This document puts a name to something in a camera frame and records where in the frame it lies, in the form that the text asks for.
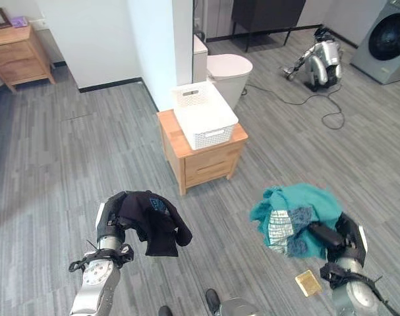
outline teal cloth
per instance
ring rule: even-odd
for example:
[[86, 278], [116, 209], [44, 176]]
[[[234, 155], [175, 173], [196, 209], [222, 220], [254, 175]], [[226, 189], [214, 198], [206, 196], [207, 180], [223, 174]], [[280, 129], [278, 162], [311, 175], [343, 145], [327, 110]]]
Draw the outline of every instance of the teal cloth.
[[275, 247], [275, 244], [270, 242], [269, 231], [272, 233], [272, 229], [277, 229], [277, 225], [274, 225], [274, 216], [279, 212], [273, 214], [271, 221], [270, 217], [273, 212], [280, 210], [289, 214], [288, 221], [292, 223], [293, 232], [286, 238], [287, 251], [279, 252], [294, 257], [325, 259], [325, 247], [309, 233], [306, 226], [313, 221], [320, 221], [331, 229], [335, 228], [342, 210], [334, 195], [307, 183], [266, 189], [263, 200], [252, 208], [250, 220], [260, 221], [258, 231], [264, 234], [264, 244], [276, 251], [278, 251], [277, 245]]

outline black shoe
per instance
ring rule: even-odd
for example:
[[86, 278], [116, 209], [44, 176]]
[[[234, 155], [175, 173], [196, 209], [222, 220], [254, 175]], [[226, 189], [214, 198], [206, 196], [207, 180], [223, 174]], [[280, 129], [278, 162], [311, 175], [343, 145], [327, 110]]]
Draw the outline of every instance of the black shoe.
[[219, 299], [219, 296], [217, 295], [216, 291], [213, 290], [212, 288], [209, 288], [206, 291], [206, 301], [207, 301], [208, 309], [214, 315], [216, 313], [216, 311], [218, 311], [220, 308], [220, 299]]
[[159, 309], [159, 316], [173, 316], [172, 311], [167, 306], [162, 306]]

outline wooden drawer chest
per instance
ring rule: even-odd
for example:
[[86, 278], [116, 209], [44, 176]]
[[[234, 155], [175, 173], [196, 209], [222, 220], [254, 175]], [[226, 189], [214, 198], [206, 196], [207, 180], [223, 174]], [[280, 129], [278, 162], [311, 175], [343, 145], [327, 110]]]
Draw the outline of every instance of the wooden drawer chest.
[[240, 124], [233, 129], [229, 142], [192, 150], [173, 110], [159, 112], [161, 140], [166, 159], [179, 183], [179, 192], [207, 181], [226, 176], [230, 179], [248, 135]]
[[16, 92], [14, 85], [49, 79], [50, 62], [31, 26], [0, 30], [0, 77]]

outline white toilet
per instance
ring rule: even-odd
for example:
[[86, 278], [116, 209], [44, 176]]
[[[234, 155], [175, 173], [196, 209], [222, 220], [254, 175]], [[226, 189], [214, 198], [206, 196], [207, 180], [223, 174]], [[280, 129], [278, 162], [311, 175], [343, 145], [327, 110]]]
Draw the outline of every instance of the white toilet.
[[234, 109], [244, 90], [252, 63], [239, 55], [208, 56], [207, 47], [194, 36], [193, 82], [209, 80]]

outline washing machine door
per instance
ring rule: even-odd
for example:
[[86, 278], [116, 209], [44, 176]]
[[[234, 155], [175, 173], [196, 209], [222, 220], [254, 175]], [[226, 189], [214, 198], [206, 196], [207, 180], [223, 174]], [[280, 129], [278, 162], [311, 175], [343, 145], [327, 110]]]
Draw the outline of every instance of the washing machine door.
[[371, 33], [368, 42], [371, 55], [388, 61], [400, 55], [400, 13], [384, 18]]

